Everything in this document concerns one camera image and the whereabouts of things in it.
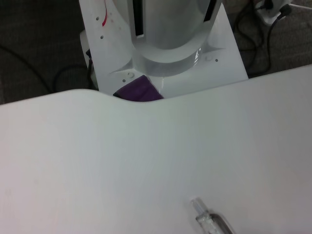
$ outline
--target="white table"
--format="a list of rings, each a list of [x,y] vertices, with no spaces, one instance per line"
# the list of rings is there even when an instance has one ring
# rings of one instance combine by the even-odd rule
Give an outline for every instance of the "white table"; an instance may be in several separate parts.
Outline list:
[[[116,41],[118,37],[114,36],[114,29],[119,28],[117,33],[125,36],[130,35],[130,32],[127,33],[125,22],[120,22],[116,16],[118,14],[114,12],[116,9],[112,6],[111,0],[106,1],[108,18],[105,27],[102,27],[105,18],[104,0],[79,2],[86,29],[80,37],[84,54],[90,48],[99,90],[113,95],[118,89],[133,81],[134,78],[129,78],[128,73],[133,73],[135,78],[143,75],[135,69],[114,72],[131,59],[131,56],[124,52],[126,50],[122,48],[122,43]],[[149,77],[165,98],[248,79],[223,5],[217,14],[208,44],[212,48],[211,51],[202,56],[198,64],[188,71],[172,77]]]
[[[312,67],[151,103],[77,90],[0,106],[0,233],[312,232]]]

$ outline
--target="black slot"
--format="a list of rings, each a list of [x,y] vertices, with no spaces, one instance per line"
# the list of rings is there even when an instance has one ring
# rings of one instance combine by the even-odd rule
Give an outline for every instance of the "black slot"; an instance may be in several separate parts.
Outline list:
[[[143,0],[133,0],[136,36],[143,35]]]
[[[208,9],[207,9],[207,12],[206,12],[206,15],[205,15],[204,22],[209,21],[211,19],[211,16],[213,15],[213,12],[214,12],[214,9],[215,9],[216,1],[217,0],[210,0]]]

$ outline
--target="purple fabric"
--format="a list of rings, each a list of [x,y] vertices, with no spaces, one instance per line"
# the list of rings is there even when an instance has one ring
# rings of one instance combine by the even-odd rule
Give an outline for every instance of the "purple fabric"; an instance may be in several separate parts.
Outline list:
[[[114,96],[128,101],[139,102],[163,99],[163,96],[158,92],[146,76],[141,76],[131,83],[123,86],[114,94]]]

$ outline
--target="dark carpet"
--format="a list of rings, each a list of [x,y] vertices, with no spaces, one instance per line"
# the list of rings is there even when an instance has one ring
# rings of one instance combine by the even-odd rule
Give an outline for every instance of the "dark carpet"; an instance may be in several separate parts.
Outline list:
[[[295,4],[312,6],[312,0]],[[246,0],[225,0],[230,22]],[[259,40],[251,18],[242,30]],[[0,44],[25,57],[42,74],[49,85],[59,69],[71,64],[85,64],[79,34],[84,29],[78,0],[1,0]],[[240,48],[250,45],[235,34]],[[272,32],[272,68],[268,73],[312,63],[312,11],[293,9]],[[244,62],[251,56],[243,53]],[[264,44],[251,71],[266,66]],[[86,72],[71,70],[60,77],[60,91],[87,87]],[[47,94],[37,77],[20,61],[0,50],[0,103],[9,103]]]

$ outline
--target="gray carpet floor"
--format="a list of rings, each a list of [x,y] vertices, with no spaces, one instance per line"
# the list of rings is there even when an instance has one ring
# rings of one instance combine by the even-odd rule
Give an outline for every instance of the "gray carpet floor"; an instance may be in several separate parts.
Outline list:
[[[312,0],[293,3],[312,7]],[[231,23],[246,0],[224,0]],[[252,20],[246,18],[241,28],[257,39]],[[78,0],[0,0],[0,44],[23,57],[51,85],[56,72],[70,64],[84,64],[79,34],[84,29]],[[240,48],[250,45],[235,34]],[[293,9],[273,30],[272,68],[269,73],[312,63],[312,11]],[[249,53],[242,54],[247,61]],[[266,46],[260,50],[251,71],[266,66]],[[86,71],[63,74],[59,90],[87,87]],[[20,61],[0,50],[0,104],[45,95],[37,77]]]

